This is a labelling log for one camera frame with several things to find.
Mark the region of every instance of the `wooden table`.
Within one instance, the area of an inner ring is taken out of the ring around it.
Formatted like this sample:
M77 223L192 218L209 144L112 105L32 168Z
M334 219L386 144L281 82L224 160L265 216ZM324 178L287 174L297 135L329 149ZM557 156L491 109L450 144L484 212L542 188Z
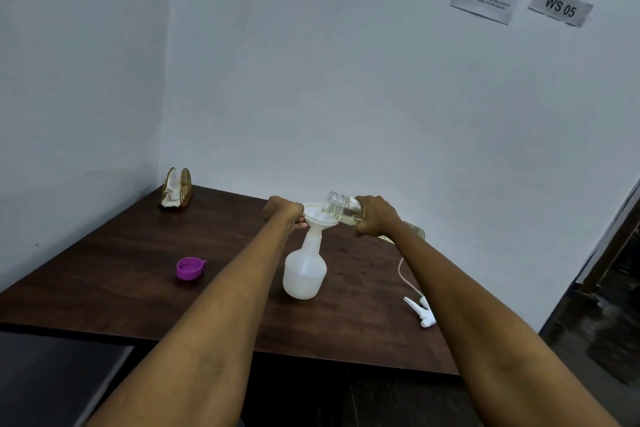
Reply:
M263 225L265 201L195 186L186 210L157 206L156 190L0 294L0 329L135 344L159 341L216 274ZM323 232L328 271L318 295L282 288L285 246L269 292L256 351L457 375L437 326L407 304L400 255L377 238L338 225ZM193 282L175 277L182 257L207 261Z

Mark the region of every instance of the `person's right arm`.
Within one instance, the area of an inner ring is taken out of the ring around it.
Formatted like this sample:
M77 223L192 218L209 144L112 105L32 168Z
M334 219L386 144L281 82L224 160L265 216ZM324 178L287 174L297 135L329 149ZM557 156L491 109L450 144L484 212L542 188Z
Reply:
M618 425L533 329L414 234L390 204L357 199L365 216L356 233L396 243L487 427Z

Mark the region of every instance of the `ws 05 sign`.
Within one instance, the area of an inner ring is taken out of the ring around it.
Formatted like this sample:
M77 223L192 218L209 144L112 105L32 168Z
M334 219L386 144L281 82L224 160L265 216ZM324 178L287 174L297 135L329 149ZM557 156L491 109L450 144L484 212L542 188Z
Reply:
M532 0L529 8L572 26L582 27L593 6L581 0Z

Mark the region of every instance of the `person's arm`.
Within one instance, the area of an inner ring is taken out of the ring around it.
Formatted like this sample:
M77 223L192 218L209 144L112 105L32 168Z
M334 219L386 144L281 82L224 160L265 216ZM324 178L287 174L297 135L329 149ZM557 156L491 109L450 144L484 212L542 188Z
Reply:
M381 197L358 196L357 234L386 235L420 284L487 427L617 426L511 309L418 237Z
M90 427L235 426L255 337L302 204L271 197L269 219L87 422Z

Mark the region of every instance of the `hand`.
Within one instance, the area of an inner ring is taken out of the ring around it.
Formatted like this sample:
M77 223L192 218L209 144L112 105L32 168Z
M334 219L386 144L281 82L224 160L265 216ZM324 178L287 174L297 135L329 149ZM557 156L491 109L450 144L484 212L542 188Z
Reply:
M262 217L265 221L268 221L276 214L287 216L293 222L293 229L298 230L308 228L309 226L305 223L304 210L305 207L300 203L288 201L283 197L272 196L269 198L269 201L267 201L267 205L262 209Z
M356 225L356 236L379 237L390 233L397 223L402 223L396 209L380 196L356 196L364 208L364 218Z

